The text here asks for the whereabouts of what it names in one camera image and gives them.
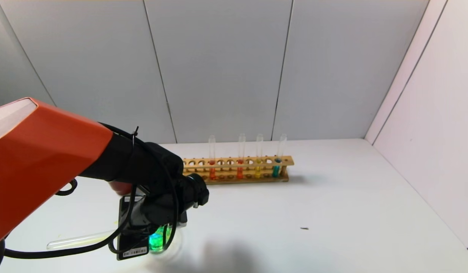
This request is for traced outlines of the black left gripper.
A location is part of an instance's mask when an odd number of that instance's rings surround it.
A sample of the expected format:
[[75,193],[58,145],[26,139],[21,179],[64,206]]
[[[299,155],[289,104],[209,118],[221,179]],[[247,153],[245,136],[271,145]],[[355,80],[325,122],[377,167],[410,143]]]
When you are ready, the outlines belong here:
[[166,244],[166,213],[147,196],[122,197],[119,204],[117,260],[161,253]]

